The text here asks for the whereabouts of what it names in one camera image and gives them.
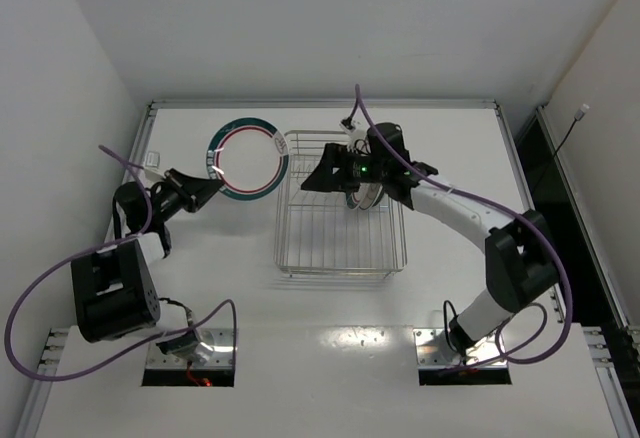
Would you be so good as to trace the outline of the white plate grey rim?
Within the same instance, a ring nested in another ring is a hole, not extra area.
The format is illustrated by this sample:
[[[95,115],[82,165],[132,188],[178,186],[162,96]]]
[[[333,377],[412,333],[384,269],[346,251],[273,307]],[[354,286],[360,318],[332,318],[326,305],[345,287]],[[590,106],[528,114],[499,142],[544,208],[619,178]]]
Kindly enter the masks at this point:
[[[376,206],[384,195],[384,190],[380,184],[363,184],[359,190],[359,204],[361,210],[368,210]]]

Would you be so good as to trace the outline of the green red rimmed plate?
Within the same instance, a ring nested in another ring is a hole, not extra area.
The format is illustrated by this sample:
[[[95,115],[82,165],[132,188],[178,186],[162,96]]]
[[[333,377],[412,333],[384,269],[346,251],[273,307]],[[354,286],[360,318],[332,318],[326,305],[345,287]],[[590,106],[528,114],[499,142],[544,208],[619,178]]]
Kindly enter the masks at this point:
[[[275,191],[287,177],[289,147],[272,123],[241,117],[213,135],[205,165],[208,177],[222,182],[223,195],[235,201],[255,201]]]
[[[346,201],[346,206],[351,209],[351,210],[361,210],[358,207],[359,204],[359,190],[361,188],[361,186],[363,184],[367,184],[367,183],[362,183],[360,185],[360,187],[357,190],[348,192],[345,196],[345,201]]]

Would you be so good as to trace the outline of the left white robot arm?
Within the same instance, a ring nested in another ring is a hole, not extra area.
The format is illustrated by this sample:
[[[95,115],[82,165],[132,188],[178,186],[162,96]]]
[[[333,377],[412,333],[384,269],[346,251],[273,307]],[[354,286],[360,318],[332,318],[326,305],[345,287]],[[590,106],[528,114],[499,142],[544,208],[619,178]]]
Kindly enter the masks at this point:
[[[171,253],[166,222],[181,211],[198,212],[223,187],[220,179],[170,169],[149,188],[132,181],[116,189],[115,243],[71,262],[77,326],[87,342],[114,341],[155,328],[162,303],[182,308],[187,325],[194,325],[189,307],[158,295],[149,265]]]

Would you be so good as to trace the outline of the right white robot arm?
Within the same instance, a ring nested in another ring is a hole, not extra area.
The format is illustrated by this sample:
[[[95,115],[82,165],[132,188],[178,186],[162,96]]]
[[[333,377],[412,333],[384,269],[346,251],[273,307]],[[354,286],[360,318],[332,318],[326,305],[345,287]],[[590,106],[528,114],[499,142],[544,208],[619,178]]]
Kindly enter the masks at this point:
[[[343,123],[348,144],[327,143],[303,181],[305,191],[354,195],[367,185],[427,215],[475,245],[485,259],[482,292],[446,325],[444,339],[463,356],[541,294],[566,270],[534,210],[516,213],[484,197],[436,181],[437,169],[410,157],[402,129],[380,123],[366,130]]]

